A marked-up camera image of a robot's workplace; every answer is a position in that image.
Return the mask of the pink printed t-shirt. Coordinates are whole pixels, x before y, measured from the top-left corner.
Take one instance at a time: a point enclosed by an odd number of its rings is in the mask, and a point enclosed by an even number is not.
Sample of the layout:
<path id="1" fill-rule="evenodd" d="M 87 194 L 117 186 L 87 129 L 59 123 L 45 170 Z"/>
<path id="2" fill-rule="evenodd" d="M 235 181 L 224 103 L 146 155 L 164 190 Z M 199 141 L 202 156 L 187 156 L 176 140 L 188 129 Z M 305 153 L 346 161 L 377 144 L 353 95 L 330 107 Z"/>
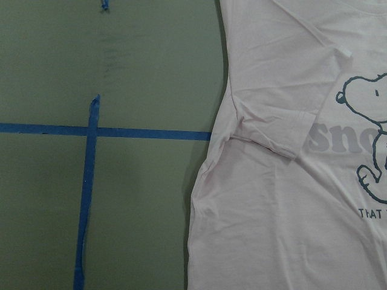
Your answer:
<path id="1" fill-rule="evenodd" d="M 386 288 L 386 2 L 221 1 L 189 289 Z"/>

